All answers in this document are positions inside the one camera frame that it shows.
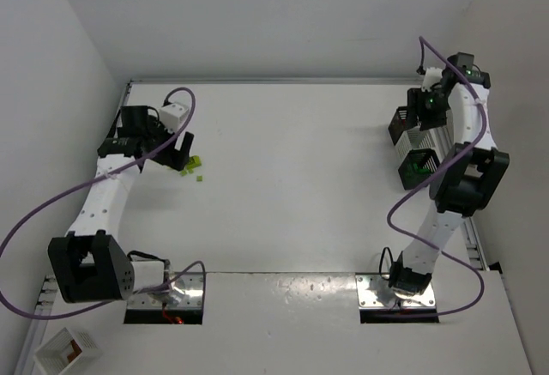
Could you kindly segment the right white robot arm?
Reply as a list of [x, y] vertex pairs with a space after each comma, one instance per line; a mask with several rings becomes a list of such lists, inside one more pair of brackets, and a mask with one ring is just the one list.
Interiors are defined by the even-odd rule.
[[388, 285], [397, 293], [423, 293], [436, 261], [454, 231], [490, 202], [510, 164], [490, 132], [487, 100], [491, 78], [474, 64], [474, 55], [457, 52], [443, 69], [419, 69], [421, 87], [407, 91], [408, 130], [427, 132], [446, 124], [454, 143], [434, 172], [420, 183], [429, 189], [430, 208], [412, 242], [392, 262]]

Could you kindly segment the small yellow-green lego piece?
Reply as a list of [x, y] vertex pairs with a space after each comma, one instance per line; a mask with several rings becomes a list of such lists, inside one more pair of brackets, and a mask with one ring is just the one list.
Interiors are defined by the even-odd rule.
[[179, 172], [180, 176], [185, 176], [187, 174], [193, 174], [194, 171], [192, 169], [184, 169], [181, 172]]

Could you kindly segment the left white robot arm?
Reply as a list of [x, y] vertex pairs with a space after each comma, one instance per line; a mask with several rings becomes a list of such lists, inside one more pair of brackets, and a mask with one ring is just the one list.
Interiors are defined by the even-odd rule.
[[[48, 257], [67, 303], [126, 300], [137, 291], [162, 290], [167, 262], [132, 262], [118, 243], [120, 223], [130, 190], [143, 172], [148, 153], [153, 161], [181, 171], [190, 159], [193, 134], [181, 128], [188, 106], [124, 106], [98, 149], [96, 175], [83, 207], [68, 232], [48, 245]], [[156, 151], [165, 144], [166, 148]]]

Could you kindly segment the yellow-green lego brick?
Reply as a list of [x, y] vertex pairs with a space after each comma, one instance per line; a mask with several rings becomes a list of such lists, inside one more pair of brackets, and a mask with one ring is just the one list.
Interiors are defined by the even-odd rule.
[[200, 159], [199, 156], [195, 155], [195, 156], [191, 156], [187, 165], [186, 165], [186, 168], [187, 169], [195, 169], [199, 166], [202, 165], [202, 161]]

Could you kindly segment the large green lego brick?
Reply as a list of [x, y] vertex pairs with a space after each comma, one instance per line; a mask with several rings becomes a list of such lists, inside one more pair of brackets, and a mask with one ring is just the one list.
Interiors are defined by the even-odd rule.
[[408, 172], [413, 176], [430, 176], [432, 174], [432, 171], [427, 164], [420, 164], [416, 160], [409, 161]]

